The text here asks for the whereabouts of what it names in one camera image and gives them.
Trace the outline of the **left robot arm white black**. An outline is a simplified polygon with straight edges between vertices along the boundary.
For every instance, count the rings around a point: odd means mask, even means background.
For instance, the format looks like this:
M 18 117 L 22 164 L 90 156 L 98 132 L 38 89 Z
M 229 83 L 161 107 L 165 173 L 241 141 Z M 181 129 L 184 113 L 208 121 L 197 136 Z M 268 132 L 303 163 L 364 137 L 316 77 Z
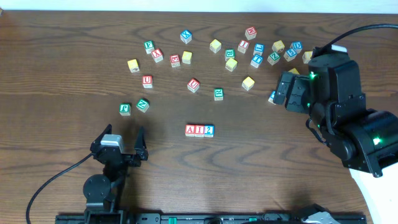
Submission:
M 128 168 L 139 167 L 148 160 L 144 128 L 140 127 L 134 145 L 135 153 L 124 152 L 123 138 L 112 133 L 109 124 L 91 143 L 93 158 L 104 165 L 103 173 L 89 177 L 83 186 L 86 198 L 85 223 L 131 223 L 128 212 L 119 209 Z

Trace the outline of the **blue 2 block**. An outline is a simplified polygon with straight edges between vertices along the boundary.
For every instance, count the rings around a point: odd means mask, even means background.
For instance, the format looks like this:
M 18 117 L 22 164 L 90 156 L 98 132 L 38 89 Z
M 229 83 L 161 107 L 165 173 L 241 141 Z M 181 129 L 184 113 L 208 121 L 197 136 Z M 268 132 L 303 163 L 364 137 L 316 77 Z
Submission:
M 213 138 L 215 133 L 215 126 L 214 125 L 205 125 L 205 132 L 204 137 L 206 138 Z

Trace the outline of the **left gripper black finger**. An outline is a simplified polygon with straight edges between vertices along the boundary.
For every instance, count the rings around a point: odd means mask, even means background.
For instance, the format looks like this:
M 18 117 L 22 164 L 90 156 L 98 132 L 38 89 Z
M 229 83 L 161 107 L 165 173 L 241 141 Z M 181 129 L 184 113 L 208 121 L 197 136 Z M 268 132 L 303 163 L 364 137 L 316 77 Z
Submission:
M 108 124 L 107 127 L 105 127 L 104 131 L 93 141 L 93 145 L 94 146 L 100 145 L 104 135 L 111 133 L 112 133 L 112 125 Z
M 146 142 L 144 139 L 144 127 L 143 126 L 141 126 L 139 128 L 137 139 L 134 144 L 134 149 L 136 150 L 137 154 L 146 154 Z

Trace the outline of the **red A block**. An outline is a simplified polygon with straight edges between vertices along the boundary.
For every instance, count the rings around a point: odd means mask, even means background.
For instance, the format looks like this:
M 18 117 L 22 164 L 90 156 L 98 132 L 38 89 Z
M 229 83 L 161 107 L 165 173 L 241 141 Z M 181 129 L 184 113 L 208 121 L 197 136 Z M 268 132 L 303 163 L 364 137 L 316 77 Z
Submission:
M 195 136 L 195 125 L 194 124 L 187 124 L 185 126 L 185 135 L 188 137 Z

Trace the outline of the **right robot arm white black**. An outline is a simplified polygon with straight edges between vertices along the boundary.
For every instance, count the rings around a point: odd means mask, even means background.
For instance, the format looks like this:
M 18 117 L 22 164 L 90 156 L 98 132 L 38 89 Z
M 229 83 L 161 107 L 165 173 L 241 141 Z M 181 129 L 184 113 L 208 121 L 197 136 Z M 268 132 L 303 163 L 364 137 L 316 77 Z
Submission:
M 283 72 L 273 102 L 306 124 L 349 169 L 374 223 L 397 223 L 397 116 L 366 107 L 359 66 L 346 52 L 319 55 L 308 75 Z

